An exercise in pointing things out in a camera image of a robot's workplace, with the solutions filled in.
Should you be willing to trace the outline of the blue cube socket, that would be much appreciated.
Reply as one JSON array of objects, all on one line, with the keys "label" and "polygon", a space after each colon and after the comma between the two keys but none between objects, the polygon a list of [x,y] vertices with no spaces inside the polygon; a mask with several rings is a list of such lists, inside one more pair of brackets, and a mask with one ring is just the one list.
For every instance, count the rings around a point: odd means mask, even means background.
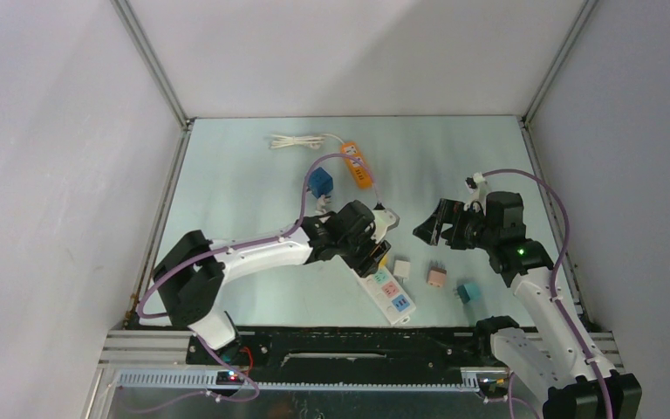
[{"label": "blue cube socket", "polygon": [[308,190],[316,198],[329,196],[334,188],[332,176],[322,167],[315,168],[307,181]]}]

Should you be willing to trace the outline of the white multicolour power strip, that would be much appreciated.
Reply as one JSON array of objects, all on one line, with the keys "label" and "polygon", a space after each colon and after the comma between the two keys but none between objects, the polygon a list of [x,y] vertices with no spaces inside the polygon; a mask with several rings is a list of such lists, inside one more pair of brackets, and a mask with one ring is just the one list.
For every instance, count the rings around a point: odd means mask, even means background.
[{"label": "white multicolour power strip", "polygon": [[391,326],[404,326],[410,321],[416,304],[386,267],[368,277],[356,274],[355,279]]}]

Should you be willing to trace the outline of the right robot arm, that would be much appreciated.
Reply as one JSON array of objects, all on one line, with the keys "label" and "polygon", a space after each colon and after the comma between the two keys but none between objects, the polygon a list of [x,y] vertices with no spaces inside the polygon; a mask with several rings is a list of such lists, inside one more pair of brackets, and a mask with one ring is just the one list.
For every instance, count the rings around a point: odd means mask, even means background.
[{"label": "right robot arm", "polygon": [[634,418],[642,387],[632,373],[620,373],[605,357],[574,306],[552,277],[554,264],[544,246],[526,236],[523,199],[490,192],[482,203],[441,199],[428,219],[414,228],[422,242],[443,240],[453,250],[486,251],[492,270],[530,315],[544,349],[527,342],[510,317],[477,322],[474,357],[485,365],[509,367],[543,404],[545,418]]}]

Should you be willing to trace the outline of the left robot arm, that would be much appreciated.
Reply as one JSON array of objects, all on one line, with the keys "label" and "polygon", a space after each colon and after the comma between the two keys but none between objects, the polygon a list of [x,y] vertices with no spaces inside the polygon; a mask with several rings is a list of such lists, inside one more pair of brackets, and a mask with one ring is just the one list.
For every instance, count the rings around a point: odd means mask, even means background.
[{"label": "left robot arm", "polygon": [[217,248],[200,231],[191,231],[156,265],[153,283],[137,305],[138,316],[166,318],[171,326],[187,328],[218,362],[230,363],[239,356],[241,341],[230,316],[215,309],[226,284],[260,271],[334,258],[356,277],[367,278],[390,250],[386,234],[399,222],[383,204],[370,209],[355,200],[338,212],[302,216],[269,237]]}]

